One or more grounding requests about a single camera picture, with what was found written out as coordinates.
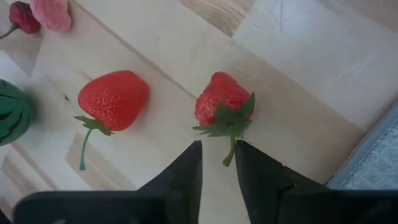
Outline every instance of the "wooden surface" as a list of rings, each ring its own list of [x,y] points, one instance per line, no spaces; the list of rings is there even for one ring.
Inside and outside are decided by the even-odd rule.
[[[391,13],[380,19],[395,9],[388,5],[374,12],[339,0],[71,1],[70,32],[0,41],[0,78],[26,91],[38,113],[22,138],[0,147],[0,206],[38,190],[136,190],[201,139],[200,223],[249,223],[234,163],[221,165],[228,138],[191,129],[195,99],[214,72],[230,73],[257,96],[246,140],[322,182],[397,98],[397,33],[386,23]],[[79,171],[87,130],[73,119],[83,113],[78,92],[124,69],[149,84],[150,101],[129,129],[111,138],[93,132],[88,169]]]

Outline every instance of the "red strawberry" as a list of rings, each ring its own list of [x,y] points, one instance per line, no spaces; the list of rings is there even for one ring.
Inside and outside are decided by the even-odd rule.
[[[112,131],[128,128],[137,118],[149,97],[148,84],[132,71],[112,72],[89,82],[79,92],[80,107],[95,119],[75,118],[88,128],[81,151],[80,170],[85,170],[84,153],[88,136],[99,129],[110,136]]]
[[[229,166],[235,153],[235,137],[250,125],[256,102],[251,95],[225,72],[216,72],[197,99],[195,116],[201,126],[193,127],[210,137],[229,136],[231,150],[223,161]]]

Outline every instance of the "pink object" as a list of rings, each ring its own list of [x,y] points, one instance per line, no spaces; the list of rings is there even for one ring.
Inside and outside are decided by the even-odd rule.
[[[34,17],[43,27],[65,32],[72,25],[68,13],[68,0],[30,0],[30,7]]]

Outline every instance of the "green striped object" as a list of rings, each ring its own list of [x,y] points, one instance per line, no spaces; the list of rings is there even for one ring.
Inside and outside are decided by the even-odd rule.
[[[0,146],[21,137],[34,118],[35,111],[25,94],[0,79]]]

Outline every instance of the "gray cloth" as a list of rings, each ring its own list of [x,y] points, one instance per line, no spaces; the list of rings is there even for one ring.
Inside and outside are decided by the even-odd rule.
[[[398,189],[398,103],[331,178],[331,189]]]

